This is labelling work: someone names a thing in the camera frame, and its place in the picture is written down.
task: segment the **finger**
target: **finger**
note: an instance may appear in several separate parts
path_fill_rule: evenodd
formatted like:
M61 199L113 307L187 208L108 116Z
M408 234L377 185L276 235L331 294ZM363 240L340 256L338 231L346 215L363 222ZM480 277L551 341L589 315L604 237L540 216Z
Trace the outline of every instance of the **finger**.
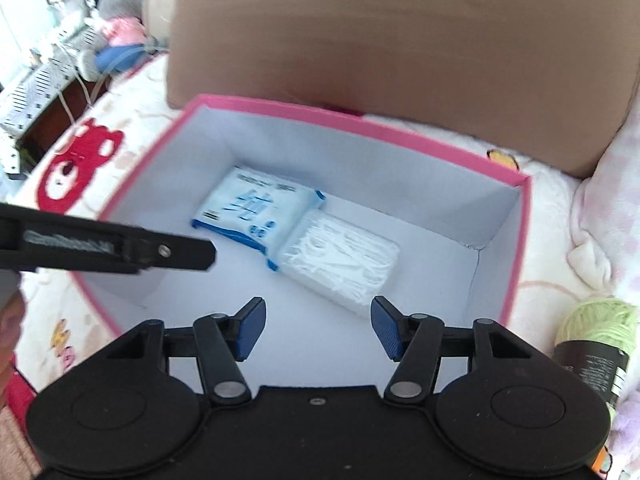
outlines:
M14 357L15 347L18 345L18 341L20 341L21 334L22 330L20 329L20 327L18 327L18 330L15 332L14 337L7 338L7 343L4 346L0 346L0 370L12 361Z
M22 297L22 293L20 289L16 290L9 300L6 302L6 306L2 309L2 315L0 317L0 330L2 328L2 324L5 323L5 320L9 320L12 318L18 318L22 321L25 313L25 304L24 298Z
M24 313L24 300L18 290L9 299L0 317L0 350L15 347L16 339L20 337L20 324L24 319Z
M0 392L2 393L6 393L6 389L7 386L9 386L9 382L11 382L11 379L14 376L14 367L12 367L11 365L7 365L1 372L0 372Z

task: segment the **stuffed animal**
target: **stuffed animal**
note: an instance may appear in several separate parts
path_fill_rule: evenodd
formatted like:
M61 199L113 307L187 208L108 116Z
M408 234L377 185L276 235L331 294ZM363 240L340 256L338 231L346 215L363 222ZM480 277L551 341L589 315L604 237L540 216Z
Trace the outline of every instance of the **stuffed animal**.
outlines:
M107 70L132 68L144 55L142 0L100 0L92 49L78 55L78 71L87 81L98 81Z

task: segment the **yellow cartoon print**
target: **yellow cartoon print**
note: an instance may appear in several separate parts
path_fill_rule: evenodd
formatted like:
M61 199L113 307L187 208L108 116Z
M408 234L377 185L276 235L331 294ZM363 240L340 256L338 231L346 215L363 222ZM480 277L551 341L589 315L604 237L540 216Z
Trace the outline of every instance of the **yellow cartoon print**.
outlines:
M69 330L66 330L66 319L61 319L53 329L51 349L54 351L56 357L60 359L63 372L69 370L74 362L76 362L76 351L72 346L67 344L70 336Z
M518 162L515 157L513 155L509 155L509 153L502 152L501 150L489 150L486 152L486 156L489 160L506 166L510 170L520 171L520 167L518 166Z

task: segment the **pink box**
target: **pink box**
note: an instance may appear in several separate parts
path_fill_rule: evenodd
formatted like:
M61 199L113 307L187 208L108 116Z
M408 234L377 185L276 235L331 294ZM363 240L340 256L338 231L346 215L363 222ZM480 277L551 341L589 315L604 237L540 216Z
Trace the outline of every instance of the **pink box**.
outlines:
M189 326L261 296L267 325L242 364L254 391L261 384L386 385L395 365L368 320L269 270L259 252L191 227L194 211L233 165L320 189L327 195L325 211L398 243L398 266L385 295L402 312L431 314L449 326L471 326L479 317L508 323L526 244L527 176L345 114L201 95L100 219L209 237L218 261L206 273L78 276L116 332L150 318ZM438 389L463 373L466 362L447 360ZM194 363L180 360L172 374L199 388Z

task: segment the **cartoon bear print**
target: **cartoon bear print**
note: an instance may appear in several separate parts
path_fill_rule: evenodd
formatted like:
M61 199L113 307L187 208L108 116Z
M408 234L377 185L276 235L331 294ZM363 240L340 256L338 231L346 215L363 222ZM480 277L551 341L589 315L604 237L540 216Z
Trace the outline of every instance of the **cartoon bear print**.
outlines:
M95 124L93 118L85 121L44 171L36 192L38 207L59 214L69 211L123 138L123 132Z

